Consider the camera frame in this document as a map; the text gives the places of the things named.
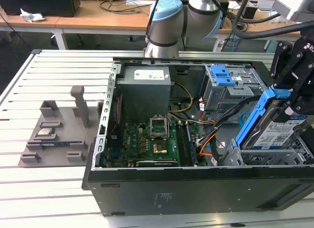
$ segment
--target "paper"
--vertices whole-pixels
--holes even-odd
[[[42,14],[31,14],[26,11],[23,11],[21,9],[21,15],[20,15],[25,21],[32,23],[33,21],[42,21],[45,18],[42,16]]]
[[[236,1],[229,1],[228,9],[239,9],[240,5]]]

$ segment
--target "gray floor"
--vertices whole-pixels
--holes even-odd
[[[0,93],[6,88],[10,80],[14,77],[23,62],[29,56],[31,49],[19,39],[17,34],[11,34],[13,41],[7,43],[0,42]],[[144,36],[134,36],[133,41],[129,42],[128,37],[124,35],[101,35],[101,45],[96,47],[95,37],[91,34],[81,35],[84,45],[79,45],[79,38],[76,34],[67,34],[66,39],[71,50],[143,50],[145,47]],[[51,45],[51,34],[24,32],[23,39],[33,49],[57,49]],[[190,39],[187,51],[212,51],[214,39]],[[242,41],[236,48],[237,52],[265,52],[264,45],[266,41],[250,40]],[[179,49],[183,51],[182,41],[179,40]],[[230,40],[228,46],[223,51],[231,51],[233,42]]]

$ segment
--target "hard drive label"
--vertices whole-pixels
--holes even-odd
[[[277,149],[284,145],[306,118],[306,115],[295,115],[291,116],[285,123],[274,123],[271,121],[255,142],[254,147],[260,147],[263,150]]]

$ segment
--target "blue drive bracket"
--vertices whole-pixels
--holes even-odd
[[[217,86],[235,86],[231,78],[231,73],[226,69],[224,65],[212,65],[211,72],[216,79]]]
[[[288,99],[290,96],[290,91],[287,89],[272,89],[264,91],[259,102],[257,102],[255,108],[253,109],[250,117],[244,124],[243,128],[235,138],[235,141],[238,146],[240,146],[244,140],[244,138],[251,132],[255,122],[259,119],[259,117],[263,116],[266,112],[266,104],[272,98],[277,99]]]

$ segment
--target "black computer case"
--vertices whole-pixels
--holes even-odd
[[[21,9],[43,16],[73,17],[79,8],[79,0],[0,0],[7,15],[20,15]]]

